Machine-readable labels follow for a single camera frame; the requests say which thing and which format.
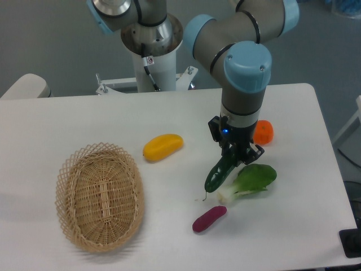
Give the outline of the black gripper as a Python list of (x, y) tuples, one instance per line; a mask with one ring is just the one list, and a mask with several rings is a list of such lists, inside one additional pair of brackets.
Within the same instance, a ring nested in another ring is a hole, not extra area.
[(230, 125), (227, 116), (214, 116), (208, 122), (213, 140), (217, 142), (222, 149), (221, 155), (226, 155), (231, 147), (234, 148), (236, 167), (240, 164), (248, 165), (253, 163), (265, 152), (261, 146), (254, 144), (253, 141), (256, 124), (257, 122), (247, 127), (235, 127)]

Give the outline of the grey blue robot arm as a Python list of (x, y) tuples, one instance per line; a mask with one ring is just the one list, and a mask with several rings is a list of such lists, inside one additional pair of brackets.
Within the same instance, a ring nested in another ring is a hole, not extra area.
[(271, 77), (272, 57), (264, 43), (297, 25), (296, 1), (239, 1), (225, 20), (198, 15), (185, 27), (168, 13), (166, 1), (87, 6), (104, 33), (120, 31), (133, 57), (138, 92), (176, 89), (175, 53), (184, 45), (222, 87), (220, 114), (209, 122), (222, 155), (238, 166), (263, 154), (252, 137)]

